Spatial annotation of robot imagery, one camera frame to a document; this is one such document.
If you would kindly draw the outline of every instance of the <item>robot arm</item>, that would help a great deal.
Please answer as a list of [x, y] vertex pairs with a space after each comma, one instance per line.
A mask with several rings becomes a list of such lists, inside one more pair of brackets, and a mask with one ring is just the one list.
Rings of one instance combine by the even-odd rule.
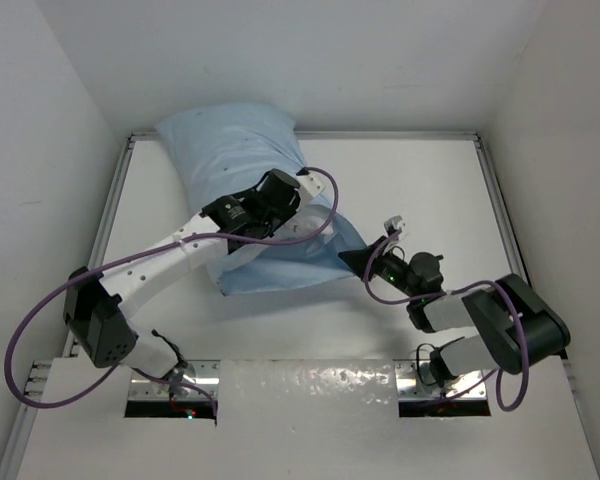
[[[179, 243], [176, 248], [139, 258], [70, 288], [65, 322], [96, 367], [122, 363], [159, 378], [174, 369], [186, 369], [178, 348], [155, 330], [148, 332], [134, 325], [133, 315], [157, 293], [196, 268], [241, 250], [240, 262], [232, 265], [237, 268], [266, 248], [214, 234], [254, 239], [273, 236], [281, 226], [293, 223], [296, 214], [324, 189], [319, 178], [305, 169], [295, 177], [277, 169], [267, 172], [254, 187], [218, 198], [151, 247], [175, 242]], [[185, 241], [193, 235], [196, 240]], [[86, 271], [83, 267], [71, 277]]]
[[[385, 224], [389, 238], [395, 224]], [[502, 369], [518, 374], [522, 370], [521, 349], [514, 322], [500, 294], [493, 288], [456, 292], [442, 290], [440, 272], [442, 256], [416, 253], [407, 263], [392, 253], [392, 243], [382, 244], [387, 237], [362, 250], [340, 253], [340, 258], [365, 280], [379, 276], [409, 297], [424, 296], [410, 302], [407, 313], [416, 328], [435, 333], [450, 328], [476, 327], [477, 336], [458, 338], [434, 348], [429, 363], [420, 367], [423, 386], [444, 387], [459, 376], [476, 370]], [[367, 265], [372, 257], [370, 269]], [[511, 299], [519, 314], [528, 347], [529, 364], [561, 352], [571, 341], [569, 329], [562, 319], [518, 275], [506, 275], [495, 282]]]

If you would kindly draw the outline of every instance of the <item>white enclosure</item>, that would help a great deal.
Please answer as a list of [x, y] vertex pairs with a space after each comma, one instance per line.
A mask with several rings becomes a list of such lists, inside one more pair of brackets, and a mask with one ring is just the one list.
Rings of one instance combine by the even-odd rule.
[[[407, 255], [444, 253], [449, 288], [519, 268], [501, 238], [507, 225], [496, 215], [499, 199], [472, 138], [300, 138], [311, 165], [338, 179], [340, 211], [367, 241], [382, 232], [383, 219], [402, 212]], [[106, 245], [105, 262], [141, 250], [189, 216], [159, 141], [138, 138], [121, 170], [113, 193], [119, 200], [114, 196], [105, 211], [108, 227], [96, 244], [96, 251]], [[372, 285], [399, 298], [386, 283]], [[444, 344], [473, 332], [423, 334], [404, 307], [377, 304], [358, 279], [223, 297], [198, 270], [150, 300], [134, 322], [176, 341], [186, 358], [221, 359], [218, 427], [209, 420], [124, 418], [130, 372], [120, 369], [84, 401], [38, 412], [19, 480], [150, 478], [165, 465], [187, 476], [192, 464], [179, 461], [187, 451], [206, 459], [195, 466], [197, 475], [218, 480], [421, 472], [441, 478], [449, 465], [457, 478], [469, 479], [476, 462], [486, 478], [597, 478], [559, 358], [533, 368], [529, 397], [514, 413], [498, 411], [490, 382], [491, 417], [399, 418], [392, 359], [413, 358], [421, 342]], [[56, 360], [44, 399], [65, 398], [101, 373], [84, 358]], [[508, 398], [517, 383], [508, 379]], [[436, 461], [440, 455], [445, 462]]]

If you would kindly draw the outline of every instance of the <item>gray wall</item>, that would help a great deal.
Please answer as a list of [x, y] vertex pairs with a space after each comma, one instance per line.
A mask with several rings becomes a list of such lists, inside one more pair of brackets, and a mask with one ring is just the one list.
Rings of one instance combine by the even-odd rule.
[[275, 103], [309, 129], [479, 129], [544, 0], [37, 0], [118, 135]]
[[[2, 377], [25, 313], [85, 262], [119, 145], [33, 0], [0, 0], [0, 455], [16, 401]], [[31, 361], [60, 351], [55, 303], [18, 349]]]
[[553, 0], [488, 143], [534, 286], [569, 323], [600, 465], [600, 0]]

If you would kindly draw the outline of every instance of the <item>pillow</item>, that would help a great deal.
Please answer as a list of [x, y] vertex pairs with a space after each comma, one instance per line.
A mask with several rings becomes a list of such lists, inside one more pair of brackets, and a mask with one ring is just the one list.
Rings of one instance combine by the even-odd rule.
[[[270, 105], [236, 103], [187, 110], [160, 122], [156, 129], [185, 186], [189, 211], [195, 215], [218, 197], [252, 187], [272, 168], [295, 174], [306, 166], [294, 126], [289, 116]], [[322, 194], [310, 205], [310, 223], [315, 227], [333, 204]], [[232, 263], [243, 250], [239, 249], [207, 264], [207, 271], [225, 295], [292, 290], [352, 276], [338, 253], [366, 244], [341, 215], [336, 215], [332, 227], [309, 242], [269, 247], [234, 269]], [[283, 232], [278, 234], [281, 231], [275, 238], [285, 239]]]

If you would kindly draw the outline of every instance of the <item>white panel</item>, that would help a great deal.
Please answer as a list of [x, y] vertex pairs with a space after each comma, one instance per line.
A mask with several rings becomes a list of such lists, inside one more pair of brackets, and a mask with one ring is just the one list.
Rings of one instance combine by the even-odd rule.
[[[407, 256], [445, 255], [447, 288], [509, 273], [472, 141], [303, 140], [310, 165], [330, 171], [341, 209], [372, 242], [387, 218], [401, 214]], [[137, 142], [107, 247], [106, 260], [144, 249], [174, 231], [188, 213], [183, 188], [162, 145]], [[384, 282], [379, 293], [399, 294]], [[293, 292], [223, 297], [206, 271], [183, 278], [133, 318], [177, 343], [188, 358], [400, 358], [424, 335], [405, 307], [374, 302], [351, 278]]]
[[600, 467], [600, 0], [550, 3], [489, 144], [534, 287], [571, 328]]
[[[45, 400], [100, 373], [57, 359]], [[399, 418], [392, 364], [382, 360], [225, 360], [217, 427], [123, 418], [129, 377], [119, 369], [79, 403], [39, 412], [18, 478], [597, 478], [555, 357], [534, 367], [518, 411], [482, 418]], [[511, 398], [516, 381], [505, 387]]]
[[[0, 0], [0, 454], [17, 402], [2, 374], [24, 314], [86, 262], [119, 145], [33, 0]], [[15, 373], [60, 352], [60, 302], [24, 336]]]
[[37, 0], [119, 135], [277, 104], [307, 129], [478, 129], [544, 0]]

